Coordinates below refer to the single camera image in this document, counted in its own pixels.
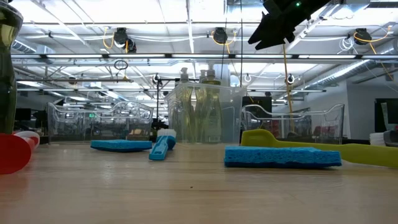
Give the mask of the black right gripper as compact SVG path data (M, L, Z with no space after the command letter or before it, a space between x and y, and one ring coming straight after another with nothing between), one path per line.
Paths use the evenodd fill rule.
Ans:
M328 4L329 0L265 0L263 6L268 14L262 13L260 24L248 40L249 44L259 42L256 50L291 43L295 39L295 27Z

